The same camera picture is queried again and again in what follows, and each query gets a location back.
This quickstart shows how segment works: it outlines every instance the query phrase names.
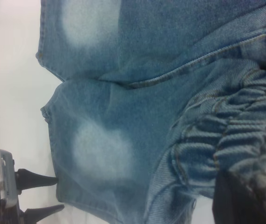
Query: orange stitching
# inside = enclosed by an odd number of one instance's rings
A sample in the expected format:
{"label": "orange stitching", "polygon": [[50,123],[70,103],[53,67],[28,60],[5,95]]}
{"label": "orange stitching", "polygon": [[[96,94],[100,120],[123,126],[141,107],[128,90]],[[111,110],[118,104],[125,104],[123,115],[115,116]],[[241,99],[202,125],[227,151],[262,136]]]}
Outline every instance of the orange stitching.
{"label": "orange stitching", "polygon": [[[259,102],[259,98],[260,97],[258,97],[258,98],[256,98],[248,107],[246,107],[242,112],[240,112],[236,117],[234,117],[234,118],[231,118],[230,120],[229,120],[229,122],[228,122],[228,124],[227,124],[227,126],[226,126],[226,128],[225,128],[225,130],[223,131],[223,133],[222,133],[222,138],[226,135],[226,131],[227,131],[227,129],[228,129],[228,127],[230,126],[230,125],[232,125],[232,120],[233,119],[237,119],[237,117],[239,117],[241,114],[243,114],[244,112],[246,112],[247,110],[248,110],[248,108],[249,107],[251,107],[254,103],[257,103],[257,102]],[[216,156],[216,153],[218,152],[218,151],[220,151],[221,149],[220,149],[220,147],[219,147],[219,143],[217,144],[217,146],[216,146],[216,151],[215,151],[215,153],[213,154],[213,158],[214,158],[214,164],[215,164],[215,167],[216,167],[216,169],[220,169],[220,164],[219,164],[219,162],[218,162],[218,158],[217,158],[217,156]]]}

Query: denim shorts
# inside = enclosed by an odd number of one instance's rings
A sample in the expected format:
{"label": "denim shorts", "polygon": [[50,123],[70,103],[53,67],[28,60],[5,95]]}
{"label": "denim shorts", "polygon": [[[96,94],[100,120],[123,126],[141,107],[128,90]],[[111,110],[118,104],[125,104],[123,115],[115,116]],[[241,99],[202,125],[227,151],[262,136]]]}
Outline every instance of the denim shorts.
{"label": "denim shorts", "polygon": [[266,168],[266,0],[42,0],[36,57],[61,202],[190,223],[219,170]]}

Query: denim hem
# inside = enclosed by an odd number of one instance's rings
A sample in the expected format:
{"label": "denim hem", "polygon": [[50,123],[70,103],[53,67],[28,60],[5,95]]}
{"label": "denim hem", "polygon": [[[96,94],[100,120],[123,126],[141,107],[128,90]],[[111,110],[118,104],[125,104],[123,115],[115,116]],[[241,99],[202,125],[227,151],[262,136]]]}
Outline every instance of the denim hem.
{"label": "denim hem", "polygon": [[44,42],[46,38],[46,9],[47,9],[47,0],[41,0],[41,12],[40,12],[40,31],[39,31],[39,44],[38,44],[38,52],[36,53],[36,59],[38,60],[38,63],[43,67],[46,68],[49,72],[51,72],[54,76],[56,76],[58,79],[60,79],[62,82],[65,80],[58,75],[57,72],[54,71],[51,66],[44,63],[43,60],[43,52],[44,52]]}

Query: stitched seam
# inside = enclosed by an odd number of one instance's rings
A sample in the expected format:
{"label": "stitched seam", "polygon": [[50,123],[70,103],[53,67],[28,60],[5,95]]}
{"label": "stitched seam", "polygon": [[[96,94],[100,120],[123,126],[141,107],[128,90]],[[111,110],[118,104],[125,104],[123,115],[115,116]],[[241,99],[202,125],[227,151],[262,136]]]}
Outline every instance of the stitched seam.
{"label": "stitched seam", "polygon": [[184,168],[180,164],[179,152],[178,152],[177,148],[178,148],[178,145],[176,145],[175,148],[174,148],[174,154],[175,154],[176,164],[177,164],[177,166],[179,168],[179,171],[180,171],[181,175],[183,176],[183,178],[184,178],[184,180],[186,182],[186,185],[189,185],[186,172],[185,172]]}
{"label": "stitched seam", "polygon": [[141,81],[141,82],[134,82],[134,83],[129,84],[129,86],[140,87],[140,86],[142,86],[143,84],[146,84],[146,83],[155,82],[155,81],[159,81],[159,80],[163,81],[163,80],[167,79],[169,76],[171,76],[171,74],[179,72],[180,70],[182,70],[184,68],[191,67],[192,65],[197,64],[197,63],[199,63],[202,60],[205,60],[207,58],[213,57],[213,56],[215,56],[217,54],[220,54],[220,53],[223,53],[225,51],[234,49],[234,48],[239,47],[241,45],[251,43],[251,42],[256,41],[256,40],[258,40],[258,39],[260,39],[262,37],[265,37],[265,36],[266,36],[266,34],[260,34],[258,36],[252,37],[252,38],[250,38],[248,40],[241,41],[241,42],[232,44],[230,46],[223,47],[221,49],[212,51],[212,52],[207,53],[207,54],[205,54],[205,55],[203,55],[203,56],[201,56],[199,58],[196,58],[196,59],[194,59],[194,60],[192,60],[192,61],[190,61],[190,62],[188,62],[186,64],[183,64],[182,66],[180,66],[180,67],[178,67],[178,68],[176,68],[176,69],[174,69],[174,70],[172,70],[172,71],[170,71],[168,73],[165,73],[165,74],[163,74],[163,75],[161,75],[159,77],[148,79],[148,80],[144,80],[144,81]]}
{"label": "stitched seam", "polygon": [[[256,99],[255,99],[250,105],[248,105],[245,109],[243,109],[243,111],[240,112],[237,116],[235,116],[235,117],[229,119],[228,124],[227,124],[225,130],[224,130],[223,133],[222,133],[222,138],[223,138],[224,136],[226,136],[226,132],[227,132],[229,126],[231,125],[231,121],[232,121],[232,120],[236,120],[238,117],[240,117],[240,116],[241,116],[244,112],[246,112],[246,111],[248,110],[248,108],[251,107],[254,103],[259,103],[259,102],[261,102],[261,101],[259,100],[260,98],[261,98],[261,97],[256,98]],[[218,143],[218,144],[217,144],[217,147],[216,147],[216,152],[215,152],[215,154],[213,155],[213,157],[214,157],[214,163],[215,163],[215,166],[216,166],[217,169],[220,168],[220,165],[219,165],[219,161],[218,161],[218,158],[217,158],[217,156],[216,156],[216,153],[217,153],[218,151],[220,151],[220,150],[221,150],[221,149],[220,149],[220,147],[219,147],[219,143]]]}
{"label": "stitched seam", "polygon": [[241,88],[243,89],[244,88],[244,83],[247,81],[247,79],[249,79],[252,75],[254,75],[255,73],[257,73],[258,71],[261,71],[260,69],[252,69],[248,72],[247,75],[245,75],[242,80],[241,80]]}

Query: light blue denim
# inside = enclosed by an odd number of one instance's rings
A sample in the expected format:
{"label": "light blue denim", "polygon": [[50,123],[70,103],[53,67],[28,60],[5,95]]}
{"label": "light blue denim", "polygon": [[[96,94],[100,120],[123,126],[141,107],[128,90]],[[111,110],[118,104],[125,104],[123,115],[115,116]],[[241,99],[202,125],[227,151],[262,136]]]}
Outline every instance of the light blue denim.
{"label": "light blue denim", "polygon": [[266,165],[266,0],[42,0],[57,198],[187,224],[219,170]]}

